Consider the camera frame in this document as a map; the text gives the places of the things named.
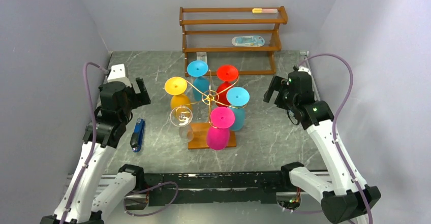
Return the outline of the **clear wine glass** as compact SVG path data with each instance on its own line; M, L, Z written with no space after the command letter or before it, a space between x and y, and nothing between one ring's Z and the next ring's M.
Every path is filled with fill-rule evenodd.
M185 142L191 142L194 132L191 126L193 120L192 110L187 106L178 106L170 112L170 122L178 128L179 136Z

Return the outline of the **magenta wine glass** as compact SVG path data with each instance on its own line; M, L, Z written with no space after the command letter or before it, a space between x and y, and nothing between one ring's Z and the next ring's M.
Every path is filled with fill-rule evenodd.
M213 150L222 150L230 140L229 128L235 122L234 113L227 107L217 107L210 114L211 126L208 129L206 142Z

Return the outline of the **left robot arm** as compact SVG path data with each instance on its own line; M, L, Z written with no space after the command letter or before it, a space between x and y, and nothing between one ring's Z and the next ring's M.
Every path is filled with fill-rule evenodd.
M77 168L60 204L52 215L42 217L41 223L104 223L126 194L144 190L143 168L125 164L115 181L95 195L107 162L133 118L132 110L151 103L144 80L135 81L139 92L126 77L99 86L101 104L93 110L85 129Z

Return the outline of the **gold wire glass rack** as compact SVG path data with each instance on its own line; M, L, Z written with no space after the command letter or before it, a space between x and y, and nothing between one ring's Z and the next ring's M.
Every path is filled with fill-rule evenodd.
M240 88L235 84L239 81L239 71L231 66L222 66L217 70L217 77L223 83L212 90L210 81L202 90L193 85L193 89L200 95L197 102L203 102L208 106L208 122L192 123L191 128L194 138L189 142L188 149L222 150L226 147L236 147L236 126L242 127L245 120L244 106L249 101L247 95L245 103L237 103L234 95L242 95L237 92Z

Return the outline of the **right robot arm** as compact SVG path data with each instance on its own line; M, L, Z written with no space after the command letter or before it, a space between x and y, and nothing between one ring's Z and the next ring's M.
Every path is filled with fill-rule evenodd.
M278 92L275 105L294 117L315 143L326 166L330 181L312 173L303 164L294 162L281 167L282 189L295 187L318 201L331 223L373 223L372 207L381 198L376 186L369 186L361 176L338 134L335 117L325 101L315 99L312 76L298 70L287 78L273 76L264 102Z

